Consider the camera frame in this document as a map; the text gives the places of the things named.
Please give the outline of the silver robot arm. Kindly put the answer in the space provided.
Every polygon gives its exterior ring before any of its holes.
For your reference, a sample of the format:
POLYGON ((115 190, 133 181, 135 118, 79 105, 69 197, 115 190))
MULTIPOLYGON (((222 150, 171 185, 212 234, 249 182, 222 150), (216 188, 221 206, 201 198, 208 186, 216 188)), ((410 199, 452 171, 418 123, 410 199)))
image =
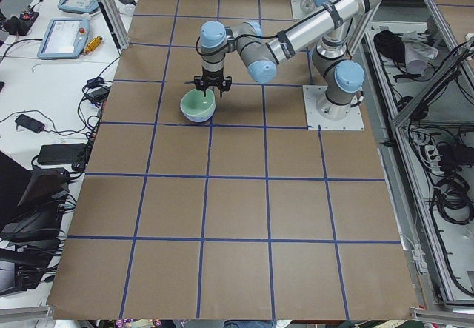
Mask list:
POLYGON ((240 55, 255 82, 266 84, 276 76, 280 64, 312 45, 312 63, 327 84, 316 102, 317 110, 327 119, 343 119, 356 107, 353 98, 365 78, 361 65, 345 56, 350 24, 356 15, 368 16, 381 1, 326 0, 313 13, 273 36, 263 36, 260 24, 254 21, 231 27, 207 21, 196 42, 202 74, 195 76, 194 85, 202 92, 210 86, 227 92, 232 79, 224 76, 224 58, 231 52, 240 55))

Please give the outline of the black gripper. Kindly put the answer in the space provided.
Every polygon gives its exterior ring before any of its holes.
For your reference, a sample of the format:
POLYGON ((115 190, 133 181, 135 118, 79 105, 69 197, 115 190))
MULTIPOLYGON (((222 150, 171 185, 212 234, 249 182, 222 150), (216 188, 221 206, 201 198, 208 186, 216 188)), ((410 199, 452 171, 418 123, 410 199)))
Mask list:
POLYGON ((204 97, 207 95, 207 88, 214 86, 219 89, 220 96, 223 96, 225 90, 229 90, 232 84, 232 77, 224 77, 224 63, 209 63, 203 62, 201 64, 202 75, 194 76, 194 85, 197 90, 202 90, 204 97))

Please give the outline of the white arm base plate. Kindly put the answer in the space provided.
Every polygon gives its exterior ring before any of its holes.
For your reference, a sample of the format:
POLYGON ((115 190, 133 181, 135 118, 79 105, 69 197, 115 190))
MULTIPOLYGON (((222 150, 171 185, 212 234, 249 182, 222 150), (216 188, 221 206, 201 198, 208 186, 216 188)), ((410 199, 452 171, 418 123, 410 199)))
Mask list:
POLYGON ((356 95, 345 106, 331 104, 326 98, 326 86, 304 85, 304 107, 309 130, 364 131, 360 107, 354 106, 356 95))

